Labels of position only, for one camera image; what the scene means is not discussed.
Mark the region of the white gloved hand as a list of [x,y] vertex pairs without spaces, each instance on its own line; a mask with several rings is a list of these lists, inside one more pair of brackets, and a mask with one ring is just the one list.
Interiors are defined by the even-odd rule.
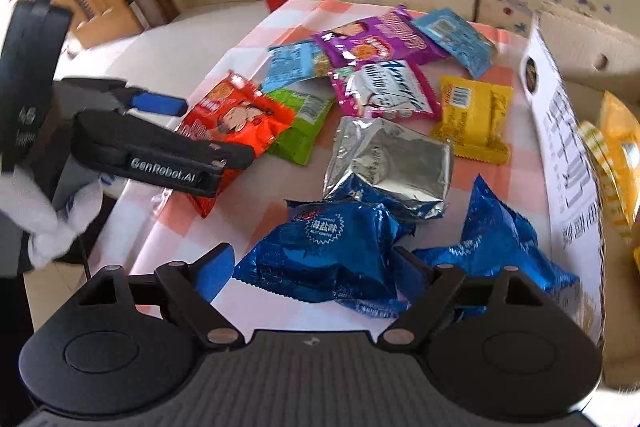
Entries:
[[63,209],[55,210],[23,169],[1,175],[1,212],[27,233],[27,256],[34,269],[66,255],[98,217],[102,202],[100,180],[81,187]]

